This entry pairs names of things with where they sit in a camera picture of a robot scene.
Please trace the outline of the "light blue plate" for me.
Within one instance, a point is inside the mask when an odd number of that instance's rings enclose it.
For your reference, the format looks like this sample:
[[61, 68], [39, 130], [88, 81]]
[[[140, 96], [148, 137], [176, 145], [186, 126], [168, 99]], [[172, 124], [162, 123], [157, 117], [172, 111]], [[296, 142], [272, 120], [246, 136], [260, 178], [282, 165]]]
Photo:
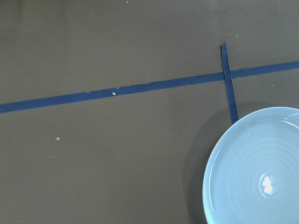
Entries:
[[209, 224], [298, 223], [298, 109], [264, 108], [234, 123], [210, 154], [202, 201]]

